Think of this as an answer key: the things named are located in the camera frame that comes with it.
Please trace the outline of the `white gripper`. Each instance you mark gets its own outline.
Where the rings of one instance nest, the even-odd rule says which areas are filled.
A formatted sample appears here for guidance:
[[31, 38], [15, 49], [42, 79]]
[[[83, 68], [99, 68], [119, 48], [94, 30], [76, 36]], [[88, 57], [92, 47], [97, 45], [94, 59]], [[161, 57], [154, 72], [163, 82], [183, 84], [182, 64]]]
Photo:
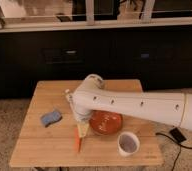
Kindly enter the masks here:
[[78, 112], [74, 107], [72, 107], [72, 112], [77, 123], [78, 137], [84, 138], [87, 135], [89, 129], [89, 123], [92, 116], [91, 110], [85, 110], [83, 113]]

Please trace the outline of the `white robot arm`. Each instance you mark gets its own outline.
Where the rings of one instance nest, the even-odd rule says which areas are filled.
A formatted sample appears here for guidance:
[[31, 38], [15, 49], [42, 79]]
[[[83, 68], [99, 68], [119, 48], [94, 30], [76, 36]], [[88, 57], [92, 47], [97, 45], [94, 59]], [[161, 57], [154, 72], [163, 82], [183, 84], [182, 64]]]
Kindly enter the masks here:
[[192, 131], [192, 94], [105, 90], [104, 80], [88, 75], [72, 93], [77, 121], [89, 120], [93, 110], [109, 111], [173, 125]]

